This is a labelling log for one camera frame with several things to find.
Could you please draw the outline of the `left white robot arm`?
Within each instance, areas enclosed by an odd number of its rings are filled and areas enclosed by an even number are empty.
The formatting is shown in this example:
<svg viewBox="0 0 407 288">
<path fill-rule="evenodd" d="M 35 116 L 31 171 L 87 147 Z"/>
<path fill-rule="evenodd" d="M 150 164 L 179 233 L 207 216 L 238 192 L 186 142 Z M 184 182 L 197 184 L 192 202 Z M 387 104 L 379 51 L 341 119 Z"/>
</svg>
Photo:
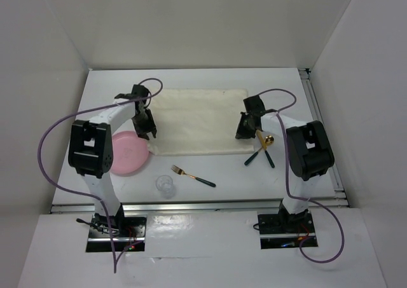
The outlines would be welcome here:
<svg viewBox="0 0 407 288">
<path fill-rule="evenodd" d="M 151 110 L 152 94 L 142 83 L 135 84 L 130 93 L 120 93 L 110 107 L 90 120 L 76 120 L 71 127 L 68 162 L 85 181 L 95 204 L 97 225 L 117 237 L 125 231 L 126 220 L 122 203 L 111 181 L 113 165 L 113 134 L 124 122 L 132 120 L 139 138 L 156 137 L 157 129 Z"/>
</svg>

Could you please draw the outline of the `gold knife green handle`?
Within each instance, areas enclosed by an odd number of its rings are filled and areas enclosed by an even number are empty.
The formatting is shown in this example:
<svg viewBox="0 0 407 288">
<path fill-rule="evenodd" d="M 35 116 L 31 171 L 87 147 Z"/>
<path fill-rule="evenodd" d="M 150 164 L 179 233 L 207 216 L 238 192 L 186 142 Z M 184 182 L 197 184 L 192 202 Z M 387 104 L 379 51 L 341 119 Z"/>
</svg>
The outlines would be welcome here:
<svg viewBox="0 0 407 288">
<path fill-rule="evenodd" d="M 266 137 L 263 137 L 260 130 L 256 130 L 256 135 L 261 143 L 261 147 L 263 148 L 263 151 L 265 152 L 266 158 L 267 158 L 270 166 L 272 168 L 275 168 L 275 164 L 272 160 L 272 157 L 270 156 L 269 152 L 267 151 L 268 147 L 274 143 L 274 137 L 272 135 L 267 135 Z"/>
</svg>

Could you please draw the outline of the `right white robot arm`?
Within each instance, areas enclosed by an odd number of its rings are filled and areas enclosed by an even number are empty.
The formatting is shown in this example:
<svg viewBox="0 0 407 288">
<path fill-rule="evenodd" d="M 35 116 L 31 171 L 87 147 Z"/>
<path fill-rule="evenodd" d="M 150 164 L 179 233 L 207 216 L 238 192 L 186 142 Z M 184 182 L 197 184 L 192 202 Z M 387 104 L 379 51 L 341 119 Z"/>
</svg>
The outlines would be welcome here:
<svg viewBox="0 0 407 288">
<path fill-rule="evenodd" d="M 283 139 L 288 193 L 280 202 L 277 224 L 282 231 L 292 233 L 306 221 L 315 185 L 334 165 L 326 131 L 320 121 L 300 121 L 267 110 L 258 95 L 243 103 L 245 111 L 241 113 L 236 139 L 254 138 L 257 131 Z"/>
</svg>

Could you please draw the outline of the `clear drinking glass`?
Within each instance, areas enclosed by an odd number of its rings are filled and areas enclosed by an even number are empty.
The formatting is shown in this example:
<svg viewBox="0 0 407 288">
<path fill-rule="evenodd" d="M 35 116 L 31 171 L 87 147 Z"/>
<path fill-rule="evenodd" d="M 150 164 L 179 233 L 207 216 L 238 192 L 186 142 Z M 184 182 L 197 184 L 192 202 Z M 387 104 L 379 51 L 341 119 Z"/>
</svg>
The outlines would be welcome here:
<svg viewBox="0 0 407 288">
<path fill-rule="evenodd" d="M 169 175 L 161 175 L 158 177 L 155 185 L 157 190 L 166 199 L 170 199 L 176 194 L 176 187 L 174 186 L 173 179 Z"/>
</svg>

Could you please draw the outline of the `pink plastic plate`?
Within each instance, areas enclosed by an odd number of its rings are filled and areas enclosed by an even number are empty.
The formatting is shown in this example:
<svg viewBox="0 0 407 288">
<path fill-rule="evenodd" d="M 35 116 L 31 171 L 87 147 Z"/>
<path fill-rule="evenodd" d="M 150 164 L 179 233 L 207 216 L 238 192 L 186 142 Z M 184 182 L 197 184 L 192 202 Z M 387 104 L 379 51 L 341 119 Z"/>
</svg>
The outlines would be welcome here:
<svg viewBox="0 0 407 288">
<path fill-rule="evenodd" d="M 113 135 L 113 164 L 111 173 L 128 175 L 139 170 L 148 160 L 147 140 L 135 132 L 122 131 Z"/>
</svg>

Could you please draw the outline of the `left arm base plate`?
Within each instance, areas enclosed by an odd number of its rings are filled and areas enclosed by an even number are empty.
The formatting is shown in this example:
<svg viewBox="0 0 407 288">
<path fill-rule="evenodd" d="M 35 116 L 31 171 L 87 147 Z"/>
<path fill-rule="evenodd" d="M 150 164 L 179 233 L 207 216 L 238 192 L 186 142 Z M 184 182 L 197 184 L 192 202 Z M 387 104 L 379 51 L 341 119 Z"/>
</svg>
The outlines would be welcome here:
<svg viewBox="0 0 407 288">
<path fill-rule="evenodd" d="M 89 227 L 86 243 L 86 252 L 110 252 L 111 244 L 109 238 L 109 228 L 106 224 L 97 224 L 92 217 L 91 221 L 85 221 L 77 218 L 77 223 Z M 147 217 L 128 217 L 125 219 L 125 225 L 122 230 L 113 227 L 113 242 L 116 252 L 123 251 L 128 247 L 130 252 L 144 252 L 146 237 Z"/>
</svg>

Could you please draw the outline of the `gold spoon green handle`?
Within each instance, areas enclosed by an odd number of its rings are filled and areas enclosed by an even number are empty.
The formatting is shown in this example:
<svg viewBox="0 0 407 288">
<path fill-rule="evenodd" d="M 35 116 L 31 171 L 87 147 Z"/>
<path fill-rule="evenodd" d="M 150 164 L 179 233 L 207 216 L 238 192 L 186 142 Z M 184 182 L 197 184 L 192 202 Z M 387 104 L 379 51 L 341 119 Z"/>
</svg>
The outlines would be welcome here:
<svg viewBox="0 0 407 288">
<path fill-rule="evenodd" d="M 271 146 L 271 145 L 273 144 L 273 142 L 274 142 L 273 136 L 268 135 L 268 136 L 265 137 L 265 144 L 266 144 L 266 147 Z M 255 157 L 257 157 L 258 153 L 259 153 L 261 150 L 263 150 L 262 147 L 259 148 L 256 152 L 254 152 L 254 153 L 244 162 L 244 165 L 245 165 L 245 166 L 248 166 L 248 165 L 253 161 L 253 159 L 255 159 Z M 275 165 L 274 165 L 272 159 L 269 158 L 268 160 L 269 160 L 270 166 L 271 166 L 272 168 L 274 168 Z"/>
</svg>

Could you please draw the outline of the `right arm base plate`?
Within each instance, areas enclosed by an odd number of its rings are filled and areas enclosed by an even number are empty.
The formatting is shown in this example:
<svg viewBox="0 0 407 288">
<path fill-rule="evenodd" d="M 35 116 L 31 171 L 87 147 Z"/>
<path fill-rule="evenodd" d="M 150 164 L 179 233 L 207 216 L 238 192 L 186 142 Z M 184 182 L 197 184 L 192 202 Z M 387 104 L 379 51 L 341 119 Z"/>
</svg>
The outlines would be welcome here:
<svg viewBox="0 0 407 288">
<path fill-rule="evenodd" d="M 281 210 L 277 214 L 258 214 L 253 226 L 258 231 L 261 249 L 293 249 L 318 247 L 314 222 L 306 210 L 299 215 L 289 215 Z"/>
</svg>

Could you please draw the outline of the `cream cloth placemat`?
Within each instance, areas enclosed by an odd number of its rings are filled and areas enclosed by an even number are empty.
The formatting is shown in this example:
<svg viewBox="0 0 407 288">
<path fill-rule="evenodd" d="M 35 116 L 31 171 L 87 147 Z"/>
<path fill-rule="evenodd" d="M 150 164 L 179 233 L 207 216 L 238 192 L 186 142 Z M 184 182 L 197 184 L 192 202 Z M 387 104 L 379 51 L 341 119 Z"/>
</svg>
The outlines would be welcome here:
<svg viewBox="0 0 407 288">
<path fill-rule="evenodd" d="M 246 89 L 164 89 L 152 98 L 157 134 L 148 141 L 155 156 L 248 154 L 252 140 L 235 134 Z"/>
</svg>

